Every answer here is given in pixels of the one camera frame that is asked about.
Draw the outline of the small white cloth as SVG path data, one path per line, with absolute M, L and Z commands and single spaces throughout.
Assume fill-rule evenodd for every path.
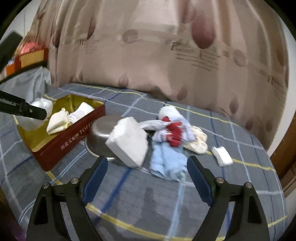
M 212 147 L 211 151 L 220 167 L 225 167 L 233 164 L 231 156 L 224 147 Z

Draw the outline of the cream white socks bundle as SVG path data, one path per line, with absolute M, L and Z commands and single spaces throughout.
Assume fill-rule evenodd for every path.
M 192 142 L 185 142 L 183 147 L 196 154 L 204 154 L 208 150 L 207 135 L 197 126 L 191 126 L 191 131 L 195 136 L 195 140 Z

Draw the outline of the light blue fluffy towel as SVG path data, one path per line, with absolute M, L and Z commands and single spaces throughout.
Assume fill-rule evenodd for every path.
M 181 182 L 185 179 L 187 158 L 183 146 L 171 147 L 167 142 L 152 141 L 150 172 L 162 179 Z

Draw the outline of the white towel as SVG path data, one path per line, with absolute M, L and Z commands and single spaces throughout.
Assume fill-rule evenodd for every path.
M 131 116 L 117 122 L 105 144 L 130 168 L 141 167 L 148 151 L 147 133 Z

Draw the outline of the red white satin cloth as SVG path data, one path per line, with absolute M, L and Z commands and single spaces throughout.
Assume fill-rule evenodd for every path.
M 143 130 L 154 131 L 153 141 L 167 142 L 171 147 L 196 140 L 191 124 L 172 105 L 162 107 L 157 120 L 143 121 L 139 126 Z

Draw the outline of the clear plastic cover sheet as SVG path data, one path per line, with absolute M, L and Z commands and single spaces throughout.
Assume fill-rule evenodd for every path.
M 28 103 L 43 97 L 51 90 L 51 74 L 44 67 L 28 70 L 1 84 L 1 91 L 23 98 Z

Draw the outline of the orange box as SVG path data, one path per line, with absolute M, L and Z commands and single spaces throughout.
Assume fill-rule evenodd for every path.
M 14 74 L 16 71 L 15 63 L 13 60 L 9 61 L 6 65 L 6 76 Z

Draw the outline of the cream cloth in tin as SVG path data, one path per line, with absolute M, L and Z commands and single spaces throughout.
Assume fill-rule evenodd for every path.
M 48 135 L 53 135 L 67 129 L 70 125 L 69 112 L 62 108 L 59 112 L 52 114 L 46 131 Z

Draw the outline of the red yellow cardboard box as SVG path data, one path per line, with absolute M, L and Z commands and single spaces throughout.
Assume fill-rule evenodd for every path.
M 47 48 L 16 56 L 14 60 L 15 70 L 31 66 L 36 63 L 48 61 L 49 50 Z

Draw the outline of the red gold toffee tin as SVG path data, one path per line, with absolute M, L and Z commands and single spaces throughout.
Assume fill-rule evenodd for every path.
M 49 96 L 47 98 L 53 101 L 52 113 L 58 112 L 61 108 L 72 113 L 83 102 L 92 106 L 94 110 L 66 130 L 53 135 L 48 135 L 46 132 L 47 121 L 38 129 L 28 132 L 21 127 L 19 120 L 15 118 L 20 137 L 44 171 L 50 171 L 89 134 L 91 125 L 98 118 L 105 116 L 104 103 L 95 99 L 74 94 L 66 95 L 60 99 L 53 99 Z

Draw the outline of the red plastic bag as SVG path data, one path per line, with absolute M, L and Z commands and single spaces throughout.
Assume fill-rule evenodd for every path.
M 20 55 L 41 50 L 42 47 L 36 42 L 25 43 L 20 51 Z

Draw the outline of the steel bowl upside down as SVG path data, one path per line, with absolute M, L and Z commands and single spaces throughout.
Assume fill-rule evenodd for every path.
M 126 123 L 123 118 L 114 115 L 103 116 L 91 125 L 85 146 L 93 156 L 127 163 L 130 157 L 123 146 L 125 134 Z

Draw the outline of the beige leaf print curtain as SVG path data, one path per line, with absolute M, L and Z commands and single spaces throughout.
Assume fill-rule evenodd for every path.
M 287 44 L 264 1 L 41 1 L 25 37 L 55 87 L 129 88 L 229 116 L 268 148 L 285 107 Z

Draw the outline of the wooden door frame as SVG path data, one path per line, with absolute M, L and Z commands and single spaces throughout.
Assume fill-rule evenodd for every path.
M 271 161 L 280 179 L 285 198 L 295 190 L 295 131 L 294 116 L 284 138 L 271 156 Z

